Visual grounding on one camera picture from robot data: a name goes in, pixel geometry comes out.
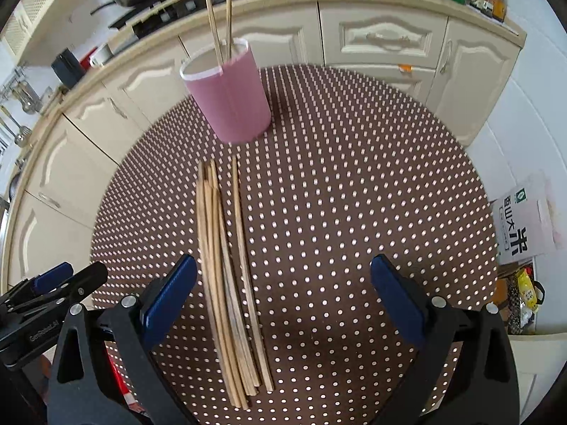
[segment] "round table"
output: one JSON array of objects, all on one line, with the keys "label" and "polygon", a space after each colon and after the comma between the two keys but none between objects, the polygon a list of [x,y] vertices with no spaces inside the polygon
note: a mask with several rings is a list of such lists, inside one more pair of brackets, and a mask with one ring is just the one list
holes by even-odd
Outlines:
[{"label": "round table", "polygon": [[[155,359],[204,424],[362,425],[417,353],[370,284],[371,259],[385,253],[431,295],[479,309],[493,294],[496,270],[487,197],[450,132],[396,88],[334,68],[260,71],[273,121],[254,142],[220,143],[187,98],[131,149],[95,225],[92,260],[106,264],[109,278],[94,302],[111,306],[140,292],[182,253],[199,260],[197,163],[210,158],[240,270],[230,183],[237,154],[248,259],[276,391],[261,386],[250,410],[230,406],[200,279],[167,339],[154,347]],[[441,399],[457,356],[455,346],[425,407]]]}]

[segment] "pink cup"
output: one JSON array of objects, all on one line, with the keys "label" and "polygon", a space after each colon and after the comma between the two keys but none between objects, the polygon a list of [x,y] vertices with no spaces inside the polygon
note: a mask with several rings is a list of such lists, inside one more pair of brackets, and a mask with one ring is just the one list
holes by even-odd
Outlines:
[{"label": "pink cup", "polygon": [[208,46],[186,61],[180,74],[221,142],[250,142],[270,125],[266,93],[245,39],[233,40],[232,58],[222,67]]}]

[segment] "metal screw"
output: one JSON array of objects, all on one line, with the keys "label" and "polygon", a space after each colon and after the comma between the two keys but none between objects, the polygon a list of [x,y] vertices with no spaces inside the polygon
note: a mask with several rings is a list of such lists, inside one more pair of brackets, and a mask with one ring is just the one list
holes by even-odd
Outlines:
[{"label": "metal screw", "polygon": [[83,306],[81,304],[75,304],[69,310],[71,315],[78,315],[80,312],[83,311]]},{"label": "metal screw", "polygon": [[126,296],[122,299],[121,303],[124,308],[130,308],[136,303],[136,298],[134,296]]},{"label": "metal screw", "polygon": [[492,302],[487,303],[487,312],[492,315],[496,315],[498,313],[498,307],[494,305]]},{"label": "metal screw", "polygon": [[433,306],[437,308],[444,308],[447,305],[447,301],[443,297],[435,296],[431,299]]}]

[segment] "yellow package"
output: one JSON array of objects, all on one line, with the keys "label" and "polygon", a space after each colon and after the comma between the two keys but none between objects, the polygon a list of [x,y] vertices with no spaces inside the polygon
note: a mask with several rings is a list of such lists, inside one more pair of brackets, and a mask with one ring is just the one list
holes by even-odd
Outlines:
[{"label": "yellow package", "polygon": [[517,274],[516,278],[518,280],[518,291],[520,292],[520,297],[528,308],[536,312],[538,310],[538,298],[535,294],[534,285],[529,279],[525,268],[521,269]]}]

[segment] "pan handle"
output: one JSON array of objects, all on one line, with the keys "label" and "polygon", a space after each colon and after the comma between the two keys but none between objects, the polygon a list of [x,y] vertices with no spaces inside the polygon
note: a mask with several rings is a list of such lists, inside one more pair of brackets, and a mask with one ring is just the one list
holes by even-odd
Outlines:
[{"label": "pan handle", "polygon": [[114,5],[114,4],[116,4],[116,0],[108,1],[108,2],[104,3],[103,5],[100,5],[98,8],[93,9],[93,10],[91,11],[91,16],[92,16],[94,13],[100,11],[100,9],[106,8],[107,6],[111,6],[111,5]]}]

